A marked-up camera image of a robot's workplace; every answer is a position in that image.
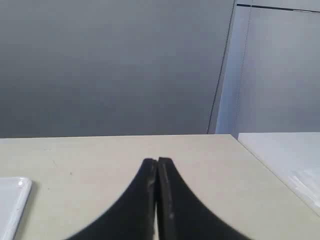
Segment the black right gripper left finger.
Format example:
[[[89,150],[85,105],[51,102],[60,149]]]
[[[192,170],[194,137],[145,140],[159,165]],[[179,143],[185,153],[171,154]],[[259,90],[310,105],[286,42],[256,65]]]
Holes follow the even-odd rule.
[[[70,240],[152,240],[158,163],[146,158],[119,199]]]

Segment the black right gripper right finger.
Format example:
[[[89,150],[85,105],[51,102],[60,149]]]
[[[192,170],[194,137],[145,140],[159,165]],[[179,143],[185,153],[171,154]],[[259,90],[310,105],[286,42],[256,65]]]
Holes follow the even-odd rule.
[[[245,240],[191,191],[170,158],[157,163],[156,208],[160,240]]]

